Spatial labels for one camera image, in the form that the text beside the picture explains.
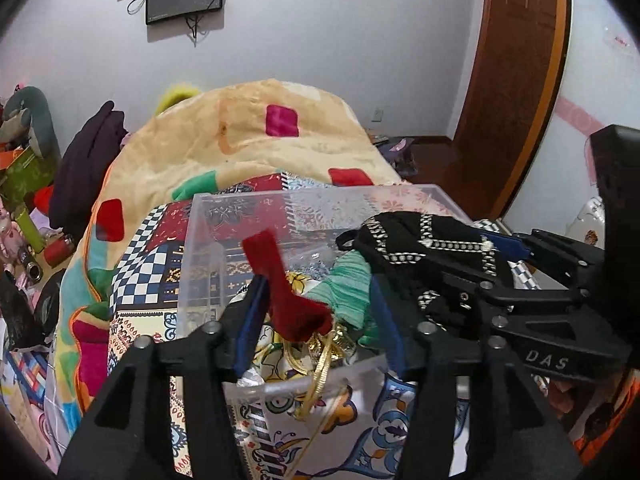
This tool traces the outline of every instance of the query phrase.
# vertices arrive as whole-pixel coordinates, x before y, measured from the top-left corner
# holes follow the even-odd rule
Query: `wall socket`
[[[383,114],[384,114],[384,111],[383,111],[382,108],[376,108],[373,111],[373,117],[371,118],[371,122],[372,123],[381,123]]]

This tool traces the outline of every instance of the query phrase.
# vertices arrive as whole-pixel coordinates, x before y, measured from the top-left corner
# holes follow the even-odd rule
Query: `green fabric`
[[[111,282],[113,281],[114,270],[105,269],[91,269],[87,273],[91,284],[98,294],[100,299],[107,301],[111,295]]]
[[[171,193],[175,202],[193,198],[196,193],[217,193],[216,171],[207,171],[198,176],[190,178]]]
[[[329,275],[306,298],[327,304],[339,319],[357,330],[365,327],[369,309],[371,267],[358,251],[350,251],[335,261]]]
[[[367,310],[364,316],[364,332],[360,339],[358,339],[358,343],[360,346],[364,346],[364,348],[380,348],[380,339],[378,337],[378,326],[376,325],[376,320],[373,319],[370,310]]]
[[[94,289],[100,294],[102,301],[97,301],[87,306],[85,312],[103,321],[109,320],[109,296],[111,295],[111,282],[114,270],[91,269],[87,272]]]

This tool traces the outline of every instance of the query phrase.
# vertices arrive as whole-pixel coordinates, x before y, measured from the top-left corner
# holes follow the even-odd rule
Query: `yellow blanket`
[[[276,80],[198,95],[151,119],[131,137],[107,172],[62,283],[54,366],[58,401],[71,433],[93,397],[78,377],[82,345],[71,325],[80,319],[103,330],[108,324],[101,319],[103,310],[95,307],[105,300],[96,277],[115,268],[149,211],[171,202],[172,192],[185,181],[209,171],[215,171],[222,190],[278,170],[330,183],[331,168],[362,170],[374,184],[401,181],[344,101]],[[111,199],[122,202],[125,235],[118,242],[95,235],[97,211]]]

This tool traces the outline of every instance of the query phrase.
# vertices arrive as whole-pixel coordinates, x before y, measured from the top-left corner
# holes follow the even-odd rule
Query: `yellow plush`
[[[186,101],[187,99],[191,99],[196,95],[201,94],[200,90],[197,88],[187,85],[187,84],[178,84],[169,88],[164,95],[160,98],[160,104],[158,108],[156,108],[155,116],[157,117],[162,112],[168,110],[174,105],[182,101]]]

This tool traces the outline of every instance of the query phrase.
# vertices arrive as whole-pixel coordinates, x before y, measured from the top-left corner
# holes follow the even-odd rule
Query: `toy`
[[[0,142],[6,144],[19,141],[29,133],[31,127],[31,112],[28,110],[14,110],[5,118],[0,126]]]
[[[26,133],[29,137],[29,145],[33,153],[39,158],[57,153],[58,142],[53,130],[53,122],[49,112],[49,104],[41,90],[33,86],[17,90],[4,105],[2,118],[6,122],[19,120],[10,124],[10,129],[5,133],[8,137]]]
[[[13,273],[20,248],[24,247],[26,242],[18,224],[12,222],[11,215],[4,208],[2,200],[0,200],[0,244],[0,260],[4,262],[5,269]]]
[[[158,116],[172,106],[177,105],[182,101],[186,101],[187,99],[191,99],[192,97],[196,97],[196,95],[201,93],[202,92],[197,88],[187,84],[174,85],[160,98],[160,103],[158,104],[155,115]]]

